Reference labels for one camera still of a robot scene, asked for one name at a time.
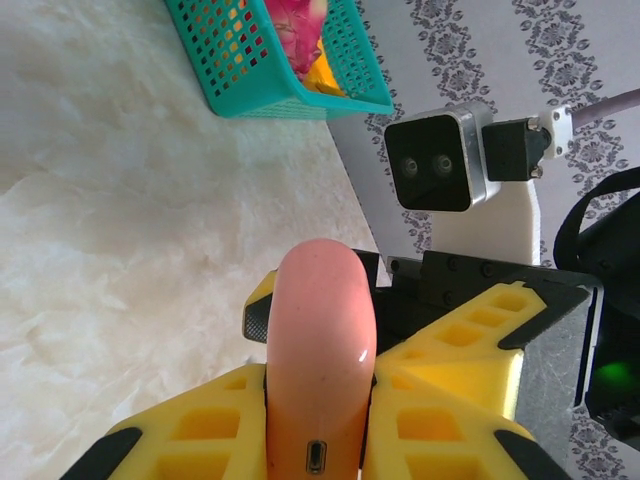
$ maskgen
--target yellow item in basket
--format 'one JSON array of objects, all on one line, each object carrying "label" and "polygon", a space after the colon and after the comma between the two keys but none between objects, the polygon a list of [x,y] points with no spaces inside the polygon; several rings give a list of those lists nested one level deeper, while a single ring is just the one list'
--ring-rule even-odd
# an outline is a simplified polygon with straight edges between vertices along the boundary
[{"label": "yellow item in basket", "polygon": [[335,95],[337,97],[346,97],[340,90],[338,82],[336,82],[327,55],[322,45],[322,40],[318,41],[318,48],[322,52],[318,59],[313,63],[309,73],[305,77],[302,84],[312,92],[324,93],[327,95]]}]

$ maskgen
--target basket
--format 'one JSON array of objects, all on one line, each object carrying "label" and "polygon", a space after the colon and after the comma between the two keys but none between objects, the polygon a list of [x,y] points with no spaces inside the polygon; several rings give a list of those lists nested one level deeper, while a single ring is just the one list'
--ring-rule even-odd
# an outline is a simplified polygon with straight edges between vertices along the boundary
[{"label": "basket", "polygon": [[322,41],[346,97],[296,78],[263,0],[166,0],[209,102],[222,117],[322,119],[392,112],[391,96],[353,0],[329,0]]}]

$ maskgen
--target pink object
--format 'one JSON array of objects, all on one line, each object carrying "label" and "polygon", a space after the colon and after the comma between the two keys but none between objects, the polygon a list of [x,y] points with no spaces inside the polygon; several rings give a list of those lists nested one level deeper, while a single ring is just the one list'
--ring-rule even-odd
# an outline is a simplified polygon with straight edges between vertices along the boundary
[{"label": "pink object", "polygon": [[265,0],[291,68],[302,81],[320,56],[327,0]]},{"label": "pink object", "polygon": [[322,478],[357,478],[375,357],[358,256],[333,240],[293,248],[278,269],[267,337],[270,480],[315,479],[314,467]]}]

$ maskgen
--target camera lens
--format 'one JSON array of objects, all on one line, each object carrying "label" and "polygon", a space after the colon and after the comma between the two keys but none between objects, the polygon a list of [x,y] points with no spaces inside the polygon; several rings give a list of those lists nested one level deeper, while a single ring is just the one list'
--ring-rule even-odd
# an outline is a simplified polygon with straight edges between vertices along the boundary
[{"label": "camera lens", "polygon": [[406,158],[402,162],[402,173],[407,178],[413,178],[418,174],[418,163],[413,158]]},{"label": "camera lens", "polygon": [[438,155],[432,163],[433,169],[439,177],[446,178],[453,172],[453,162],[446,155]]}]

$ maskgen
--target plastic basket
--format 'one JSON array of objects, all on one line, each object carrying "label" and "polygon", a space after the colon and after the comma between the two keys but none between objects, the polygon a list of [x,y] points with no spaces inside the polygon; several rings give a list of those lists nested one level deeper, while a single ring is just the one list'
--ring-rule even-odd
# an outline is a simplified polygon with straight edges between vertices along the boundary
[{"label": "plastic basket", "polygon": [[296,78],[263,0],[166,0],[214,113],[223,117],[332,119],[389,114],[387,85],[353,0],[329,0],[322,41],[347,97]]}]

